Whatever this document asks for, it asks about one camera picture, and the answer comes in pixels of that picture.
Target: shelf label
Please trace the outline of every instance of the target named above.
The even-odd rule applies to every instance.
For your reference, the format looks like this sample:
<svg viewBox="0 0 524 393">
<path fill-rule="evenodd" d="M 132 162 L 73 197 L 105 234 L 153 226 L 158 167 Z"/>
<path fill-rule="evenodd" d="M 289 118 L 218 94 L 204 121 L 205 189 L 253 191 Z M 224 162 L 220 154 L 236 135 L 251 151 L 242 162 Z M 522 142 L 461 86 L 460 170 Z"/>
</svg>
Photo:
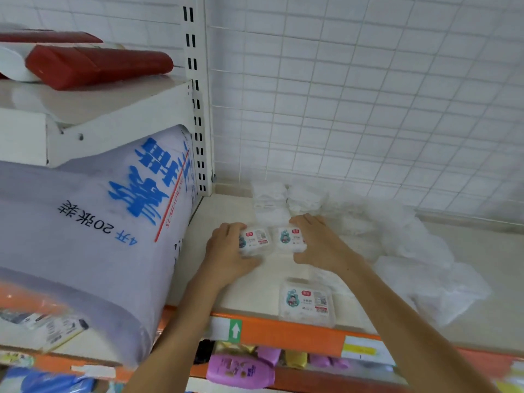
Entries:
<svg viewBox="0 0 524 393">
<path fill-rule="evenodd" d="M 340 357 L 395 365 L 393 357 L 389 354 L 386 345 L 382 341 L 348 335 L 346 335 L 344 340 Z"/>
<path fill-rule="evenodd" d="M 209 317 L 210 323 L 204 338 L 212 341 L 240 343 L 242 320 L 226 317 Z"/>
<path fill-rule="evenodd" d="M 0 364 L 10 367 L 32 368 L 35 365 L 35 358 L 21 352 L 0 350 Z"/>
</svg>

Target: green label with arrow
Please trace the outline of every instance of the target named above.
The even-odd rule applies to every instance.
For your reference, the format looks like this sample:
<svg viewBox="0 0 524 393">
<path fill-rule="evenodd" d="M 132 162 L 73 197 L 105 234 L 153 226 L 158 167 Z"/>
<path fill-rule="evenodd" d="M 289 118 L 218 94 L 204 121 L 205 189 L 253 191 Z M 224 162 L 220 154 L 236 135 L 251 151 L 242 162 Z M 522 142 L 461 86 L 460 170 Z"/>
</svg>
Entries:
<svg viewBox="0 0 524 393">
<path fill-rule="evenodd" d="M 242 320 L 237 320 L 235 318 L 230 319 L 230 333 L 228 342 L 231 343 L 240 343 L 240 336 L 242 335 Z"/>
</svg>

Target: person's left hand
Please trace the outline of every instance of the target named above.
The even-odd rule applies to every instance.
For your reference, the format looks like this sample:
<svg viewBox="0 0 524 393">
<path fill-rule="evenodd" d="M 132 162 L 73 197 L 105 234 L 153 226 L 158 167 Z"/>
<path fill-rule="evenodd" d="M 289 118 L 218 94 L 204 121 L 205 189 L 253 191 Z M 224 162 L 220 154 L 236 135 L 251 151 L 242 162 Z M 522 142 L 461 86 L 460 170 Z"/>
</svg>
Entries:
<svg viewBox="0 0 524 393">
<path fill-rule="evenodd" d="M 221 290 L 260 264 L 260 259 L 243 258 L 239 252 L 239 234 L 245 228 L 245 224 L 236 222 L 223 223 L 213 230 L 206 245 L 206 256 L 197 273 L 206 280 L 206 284 Z"/>
</svg>

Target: yellow stripe on price tag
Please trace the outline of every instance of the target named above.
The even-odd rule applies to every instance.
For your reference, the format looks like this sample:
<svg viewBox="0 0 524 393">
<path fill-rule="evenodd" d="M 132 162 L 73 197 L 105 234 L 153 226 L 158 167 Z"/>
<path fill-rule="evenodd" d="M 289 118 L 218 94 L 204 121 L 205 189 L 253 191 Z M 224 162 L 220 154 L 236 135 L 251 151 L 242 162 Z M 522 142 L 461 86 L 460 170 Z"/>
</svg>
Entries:
<svg viewBox="0 0 524 393">
<path fill-rule="evenodd" d="M 344 348 L 342 350 L 344 352 L 367 354 L 369 356 L 375 356 L 377 354 L 377 350 L 374 347 L 351 345 L 349 343 L 344 343 Z"/>
</svg>

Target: white arrow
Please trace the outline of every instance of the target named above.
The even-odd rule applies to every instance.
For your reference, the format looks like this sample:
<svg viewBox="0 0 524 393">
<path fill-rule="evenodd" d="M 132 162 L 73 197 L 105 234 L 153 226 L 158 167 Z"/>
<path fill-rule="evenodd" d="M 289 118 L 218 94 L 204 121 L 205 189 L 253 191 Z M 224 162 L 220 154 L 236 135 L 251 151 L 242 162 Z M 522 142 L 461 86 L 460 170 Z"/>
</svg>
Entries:
<svg viewBox="0 0 524 393">
<path fill-rule="evenodd" d="M 239 337 L 239 332 L 240 332 L 240 327 L 238 323 L 235 323 L 235 325 L 233 325 L 232 331 L 233 331 L 233 338 L 237 339 Z"/>
</svg>

